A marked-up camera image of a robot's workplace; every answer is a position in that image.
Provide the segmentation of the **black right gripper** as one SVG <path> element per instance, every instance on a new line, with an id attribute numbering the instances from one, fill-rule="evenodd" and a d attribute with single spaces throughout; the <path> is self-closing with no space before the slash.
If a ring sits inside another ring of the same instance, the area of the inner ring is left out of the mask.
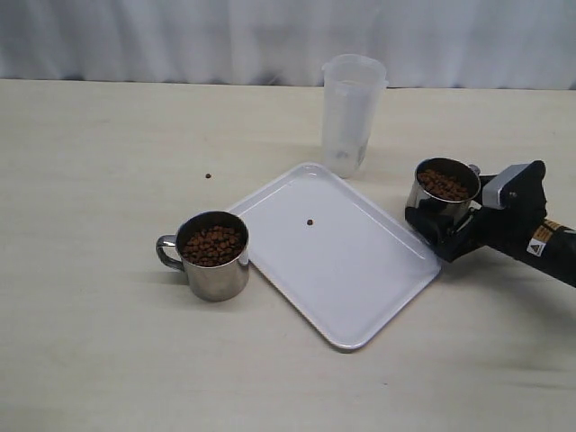
<path id="1" fill-rule="evenodd" d="M 406 222 L 429 244 L 438 246 L 438 255 L 453 262 L 474 250 L 487 246 L 514 256 L 517 251 L 527 252 L 527 242 L 532 230 L 547 215 L 543 181 L 545 163 L 535 160 L 512 186 L 516 193 L 509 207 L 497 211 L 482 206 L 481 192 L 474 199 L 481 208 L 470 213 L 470 206 L 456 205 L 444 209 L 407 206 Z M 471 164 L 482 188 L 494 174 L 484 174 Z"/>

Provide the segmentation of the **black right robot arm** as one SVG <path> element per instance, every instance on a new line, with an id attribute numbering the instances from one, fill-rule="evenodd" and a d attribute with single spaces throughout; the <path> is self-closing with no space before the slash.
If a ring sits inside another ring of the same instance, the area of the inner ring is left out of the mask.
<path id="1" fill-rule="evenodd" d="M 443 261 L 488 247 L 575 284 L 575 231 L 547 217 L 545 163 L 483 175 L 463 162 L 433 157 L 418 164 L 405 221 Z"/>

